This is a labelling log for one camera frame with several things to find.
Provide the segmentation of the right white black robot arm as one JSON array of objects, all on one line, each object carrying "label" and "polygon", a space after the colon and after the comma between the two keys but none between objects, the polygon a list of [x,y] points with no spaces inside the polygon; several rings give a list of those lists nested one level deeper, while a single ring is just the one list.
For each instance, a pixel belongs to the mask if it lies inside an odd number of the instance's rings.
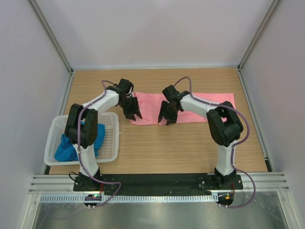
[{"label": "right white black robot arm", "polygon": [[188,91],[179,92],[173,85],[166,87],[162,93],[166,100],[161,103],[158,122],[165,119],[166,125],[175,124],[178,113],[183,111],[207,119],[211,137],[218,145],[214,182],[221,189],[230,186],[236,176],[232,150],[244,130],[233,105],[229,101],[219,104],[203,100]]}]

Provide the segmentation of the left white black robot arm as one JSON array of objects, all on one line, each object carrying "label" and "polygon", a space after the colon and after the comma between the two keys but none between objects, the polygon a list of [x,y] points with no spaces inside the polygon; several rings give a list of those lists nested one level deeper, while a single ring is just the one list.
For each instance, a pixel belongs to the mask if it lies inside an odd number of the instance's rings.
[{"label": "left white black robot arm", "polygon": [[128,120],[142,118],[138,99],[133,95],[134,85],[126,79],[118,84],[105,86],[104,92],[85,104],[73,104],[65,126],[65,135],[72,142],[80,163],[77,183],[89,190],[97,190],[104,182],[100,179],[100,168],[95,159],[94,142],[98,135],[98,118],[113,106],[120,106]]}]

